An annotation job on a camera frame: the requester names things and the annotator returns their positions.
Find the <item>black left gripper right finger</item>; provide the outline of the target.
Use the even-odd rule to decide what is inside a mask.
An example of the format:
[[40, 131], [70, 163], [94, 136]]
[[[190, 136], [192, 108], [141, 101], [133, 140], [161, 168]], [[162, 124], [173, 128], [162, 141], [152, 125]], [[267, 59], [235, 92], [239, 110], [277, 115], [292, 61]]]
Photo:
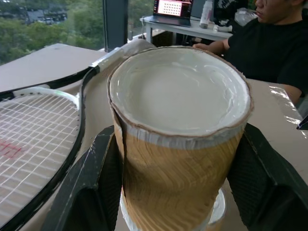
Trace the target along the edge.
[[248, 231], [308, 231], [308, 185], [258, 128], [246, 125], [227, 179]]

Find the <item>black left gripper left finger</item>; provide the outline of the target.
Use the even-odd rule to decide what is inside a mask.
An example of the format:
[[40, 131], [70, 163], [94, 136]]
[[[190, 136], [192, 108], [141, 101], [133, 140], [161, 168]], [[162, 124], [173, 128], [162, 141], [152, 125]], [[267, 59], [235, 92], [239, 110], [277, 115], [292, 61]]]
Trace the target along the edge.
[[110, 126], [70, 168], [40, 231], [115, 231], [121, 188], [121, 154]]

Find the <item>wood-print paper cup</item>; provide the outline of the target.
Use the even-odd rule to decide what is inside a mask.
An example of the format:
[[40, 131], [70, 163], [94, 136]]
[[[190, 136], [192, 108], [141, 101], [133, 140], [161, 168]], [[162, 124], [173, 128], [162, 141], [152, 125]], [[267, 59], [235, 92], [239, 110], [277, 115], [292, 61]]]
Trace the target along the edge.
[[107, 93], [130, 231], [205, 231], [253, 111], [246, 78], [192, 47], [125, 59]]

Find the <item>person's right hand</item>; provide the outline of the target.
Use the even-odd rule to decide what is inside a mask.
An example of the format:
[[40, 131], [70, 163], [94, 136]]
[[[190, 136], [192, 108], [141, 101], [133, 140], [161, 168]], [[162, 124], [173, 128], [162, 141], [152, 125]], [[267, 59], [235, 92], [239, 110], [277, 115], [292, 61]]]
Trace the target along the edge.
[[203, 51], [211, 51], [210, 46], [203, 44], [203, 43], [194, 44], [192, 47], [195, 48], [195, 49], [203, 50]]

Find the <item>black and white tennis racket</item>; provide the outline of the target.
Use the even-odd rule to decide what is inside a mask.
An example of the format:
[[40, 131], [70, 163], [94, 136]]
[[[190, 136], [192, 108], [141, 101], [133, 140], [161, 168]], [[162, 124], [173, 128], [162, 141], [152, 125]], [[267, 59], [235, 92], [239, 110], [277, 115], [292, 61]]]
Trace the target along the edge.
[[39, 231], [71, 166], [112, 125], [107, 79], [124, 59], [153, 45], [136, 39], [76, 74], [0, 93], [0, 231]]

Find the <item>dark flat object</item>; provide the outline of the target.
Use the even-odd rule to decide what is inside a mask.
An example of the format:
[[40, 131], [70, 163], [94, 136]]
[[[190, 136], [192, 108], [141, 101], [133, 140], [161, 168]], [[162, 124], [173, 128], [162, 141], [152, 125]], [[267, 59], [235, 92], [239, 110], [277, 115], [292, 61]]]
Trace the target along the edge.
[[303, 119], [303, 121], [297, 125], [296, 129], [299, 130], [306, 139], [308, 139], [308, 117]]

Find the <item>person in black t-shirt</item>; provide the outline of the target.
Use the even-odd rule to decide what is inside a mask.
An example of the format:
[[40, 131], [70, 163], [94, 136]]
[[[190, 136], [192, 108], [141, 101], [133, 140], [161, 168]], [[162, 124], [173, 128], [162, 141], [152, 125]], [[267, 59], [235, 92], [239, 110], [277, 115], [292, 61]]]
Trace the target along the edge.
[[209, 44], [246, 78], [283, 86], [297, 103], [308, 93], [308, 0], [256, 0], [257, 18]]

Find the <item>small white device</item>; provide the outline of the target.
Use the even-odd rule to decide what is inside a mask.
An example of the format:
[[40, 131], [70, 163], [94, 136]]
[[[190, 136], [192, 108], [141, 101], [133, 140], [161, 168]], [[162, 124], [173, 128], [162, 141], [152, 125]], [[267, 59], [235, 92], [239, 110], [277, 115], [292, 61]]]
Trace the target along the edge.
[[230, 32], [232, 32], [232, 26], [218, 26], [218, 25], [214, 25], [213, 30], [214, 31], [219, 31], [219, 32], [230, 33]]

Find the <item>clear plastic bag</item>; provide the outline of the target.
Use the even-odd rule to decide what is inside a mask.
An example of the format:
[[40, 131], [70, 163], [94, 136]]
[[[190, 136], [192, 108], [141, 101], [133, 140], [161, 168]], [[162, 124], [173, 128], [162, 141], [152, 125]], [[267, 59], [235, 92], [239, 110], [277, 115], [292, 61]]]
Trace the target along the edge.
[[238, 23], [240, 26], [245, 26], [247, 23], [256, 18], [256, 12], [247, 8], [238, 9], [234, 16], [235, 22]]

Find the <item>white desk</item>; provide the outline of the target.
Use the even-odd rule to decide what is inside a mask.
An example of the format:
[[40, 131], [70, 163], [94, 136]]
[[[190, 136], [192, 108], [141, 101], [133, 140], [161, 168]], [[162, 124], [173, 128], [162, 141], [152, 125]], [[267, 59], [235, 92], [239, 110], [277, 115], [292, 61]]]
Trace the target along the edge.
[[227, 39], [232, 35], [231, 33], [215, 31], [214, 29], [203, 29], [199, 26], [199, 22], [196, 20], [191, 20], [191, 27], [183, 27], [183, 26], [175, 26], [175, 25], [151, 22], [149, 16], [144, 16], [140, 18], [140, 21], [142, 23], [142, 28], [145, 29], [146, 41], [149, 43], [152, 43], [153, 40], [153, 29], [160, 29], [164, 31], [179, 33], [183, 35], [188, 35], [213, 41]]

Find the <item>black bag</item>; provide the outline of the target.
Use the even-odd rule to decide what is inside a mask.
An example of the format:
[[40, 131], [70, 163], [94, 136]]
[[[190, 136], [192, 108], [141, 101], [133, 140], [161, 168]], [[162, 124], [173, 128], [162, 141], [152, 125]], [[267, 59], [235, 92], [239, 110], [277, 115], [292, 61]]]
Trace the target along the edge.
[[247, 8], [249, 0], [213, 0], [213, 22], [221, 25], [220, 21], [234, 19], [240, 8]]

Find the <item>white drink bottle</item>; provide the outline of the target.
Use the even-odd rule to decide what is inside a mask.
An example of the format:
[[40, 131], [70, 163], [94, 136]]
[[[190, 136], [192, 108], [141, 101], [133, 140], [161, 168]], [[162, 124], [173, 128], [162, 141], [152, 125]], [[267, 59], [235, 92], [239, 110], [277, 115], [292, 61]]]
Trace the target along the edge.
[[213, 0], [206, 0], [203, 6], [202, 15], [200, 18], [199, 26], [201, 28], [208, 28], [210, 18], [213, 10]]

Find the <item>open dark laptop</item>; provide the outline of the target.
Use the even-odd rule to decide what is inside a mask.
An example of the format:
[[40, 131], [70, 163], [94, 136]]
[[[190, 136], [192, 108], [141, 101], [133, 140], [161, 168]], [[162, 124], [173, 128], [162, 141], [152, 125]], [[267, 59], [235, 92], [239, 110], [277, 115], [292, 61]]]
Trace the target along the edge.
[[159, 24], [190, 27], [193, 0], [154, 0], [149, 21]]

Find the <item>dark window frame post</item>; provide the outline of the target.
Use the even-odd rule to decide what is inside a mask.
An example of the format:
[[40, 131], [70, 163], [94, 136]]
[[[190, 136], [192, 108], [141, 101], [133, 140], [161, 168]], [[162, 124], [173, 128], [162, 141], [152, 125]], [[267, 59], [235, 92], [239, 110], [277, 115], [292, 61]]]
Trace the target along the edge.
[[128, 40], [128, 0], [103, 0], [105, 51], [122, 47]]

